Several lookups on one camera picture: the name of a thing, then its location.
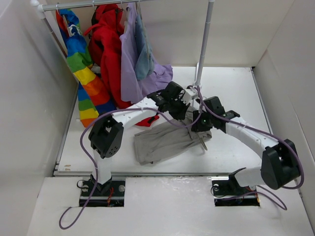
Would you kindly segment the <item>grey trousers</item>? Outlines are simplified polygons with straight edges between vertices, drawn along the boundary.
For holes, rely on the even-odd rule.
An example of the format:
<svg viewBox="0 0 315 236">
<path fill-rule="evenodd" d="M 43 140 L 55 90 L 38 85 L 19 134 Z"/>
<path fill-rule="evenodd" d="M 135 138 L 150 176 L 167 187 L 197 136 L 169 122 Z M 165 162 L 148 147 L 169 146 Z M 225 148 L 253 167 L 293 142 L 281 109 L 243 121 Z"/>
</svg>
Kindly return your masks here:
<svg viewBox="0 0 315 236">
<path fill-rule="evenodd" d="M 155 163 L 173 158 L 191 147 L 200 145 L 198 138 L 191 138 L 186 125 L 192 123 L 187 116 L 184 120 L 161 123 L 149 130 L 134 135 L 135 158 L 140 164 Z M 212 138 L 211 131 L 199 132 L 204 141 Z"/>
</svg>

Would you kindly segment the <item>grey hanger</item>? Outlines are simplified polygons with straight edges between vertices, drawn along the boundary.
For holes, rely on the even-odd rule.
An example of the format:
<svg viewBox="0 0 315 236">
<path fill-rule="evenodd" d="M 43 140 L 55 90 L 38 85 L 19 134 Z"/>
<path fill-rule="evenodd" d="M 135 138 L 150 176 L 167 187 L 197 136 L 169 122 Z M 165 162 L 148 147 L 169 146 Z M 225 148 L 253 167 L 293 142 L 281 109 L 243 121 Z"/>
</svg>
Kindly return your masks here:
<svg viewBox="0 0 315 236">
<path fill-rule="evenodd" d="M 193 111 L 194 111 L 194 110 L 195 110 L 194 107 L 189 107 L 189 108 L 188 108 L 188 111 L 186 112 L 187 118 L 189 118 L 189 120 L 191 120 L 191 121 L 193 121 Z M 203 148 L 205 151 L 207 151 L 208 148 L 207 148 L 207 146 L 206 146 L 206 144 L 205 144 L 205 142 L 204 142 L 203 137 L 200 136 L 200 134 L 199 134 L 198 132 L 194 132 L 194 131 L 192 130 L 192 126 L 189 127 L 188 130 L 189 130 L 189 133 L 190 133 L 191 138 L 192 138 L 192 139 L 193 139 L 193 138 L 198 138 L 200 144 L 202 145 L 202 148 Z"/>
</svg>

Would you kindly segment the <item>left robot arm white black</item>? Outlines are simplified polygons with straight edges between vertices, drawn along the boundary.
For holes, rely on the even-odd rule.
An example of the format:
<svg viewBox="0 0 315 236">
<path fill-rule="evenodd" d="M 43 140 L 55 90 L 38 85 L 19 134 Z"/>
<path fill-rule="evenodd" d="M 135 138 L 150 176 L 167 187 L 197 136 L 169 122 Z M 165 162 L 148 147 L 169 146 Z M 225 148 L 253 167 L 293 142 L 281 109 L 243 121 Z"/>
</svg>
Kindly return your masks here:
<svg viewBox="0 0 315 236">
<path fill-rule="evenodd" d="M 97 169 L 90 177 L 94 195 L 104 196 L 111 187 L 111 161 L 121 147 L 125 130 L 147 118 L 168 112 L 173 119 L 184 120 L 186 111 L 196 98 L 192 87 L 182 88 L 170 82 L 165 89 L 152 92 L 128 109 L 106 115 L 96 121 L 89 133 L 93 159 Z"/>
</svg>

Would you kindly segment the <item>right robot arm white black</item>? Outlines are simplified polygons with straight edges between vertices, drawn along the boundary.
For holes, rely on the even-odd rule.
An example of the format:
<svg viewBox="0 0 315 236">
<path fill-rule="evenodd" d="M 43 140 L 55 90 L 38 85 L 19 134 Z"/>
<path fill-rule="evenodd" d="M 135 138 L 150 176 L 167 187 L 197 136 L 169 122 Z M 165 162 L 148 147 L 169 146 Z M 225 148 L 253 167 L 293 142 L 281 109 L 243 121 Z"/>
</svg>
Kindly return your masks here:
<svg viewBox="0 0 315 236">
<path fill-rule="evenodd" d="M 212 127 L 239 140 L 261 159 L 259 167 L 243 167 L 229 175 L 227 187 L 234 194 L 245 187 L 266 185 L 273 190 L 287 188 L 287 184 L 300 179 L 297 188 L 304 183 L 304 170 L 297 155 L 295 144 L 273 134 L 259 130 L 246 122 L 237 112 L 226 111 L 217 96 L 198 99 L 203 106 L 200 124 Z"/>
</svg>

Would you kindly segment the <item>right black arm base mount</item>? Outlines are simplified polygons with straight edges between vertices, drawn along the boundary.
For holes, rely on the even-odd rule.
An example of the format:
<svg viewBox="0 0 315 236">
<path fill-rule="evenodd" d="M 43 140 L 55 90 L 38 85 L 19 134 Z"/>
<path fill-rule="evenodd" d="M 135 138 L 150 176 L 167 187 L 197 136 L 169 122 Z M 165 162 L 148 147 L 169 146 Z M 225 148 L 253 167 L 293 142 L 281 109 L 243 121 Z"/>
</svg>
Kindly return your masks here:
<svg viewBox="0 0 315 236">
<path fill-rule="evenodd" d="M 240 187 L 231 180 L 213 180 L 211 194 L 214 196 L 216 207 L 259 207 L 260 202 L 257 194 L 249 194 L 249 187 Z"/>
</svg>

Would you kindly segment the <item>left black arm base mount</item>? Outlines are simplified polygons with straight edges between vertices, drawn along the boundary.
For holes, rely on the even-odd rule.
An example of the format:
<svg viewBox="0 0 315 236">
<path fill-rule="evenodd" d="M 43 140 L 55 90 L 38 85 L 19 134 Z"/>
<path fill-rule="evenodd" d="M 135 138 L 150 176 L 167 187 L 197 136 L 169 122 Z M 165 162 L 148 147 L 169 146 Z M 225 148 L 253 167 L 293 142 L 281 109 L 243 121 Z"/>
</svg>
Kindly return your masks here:
<svg viewBox="0 0 315 236">
<path fill-rule="evenodd" d="M 93 186 L 94 184 L 90 180 L 82 179 L 77 182 L 77 188 L 81 191 L 79 198 L 80 207 L 83 207 L 86 203 Z M 86 207 L 124 207 L 125 190 L 125 180 L 113 180 L 109 187 L 105 187 L 103 192 L 96 188 Z"/>
</svg>

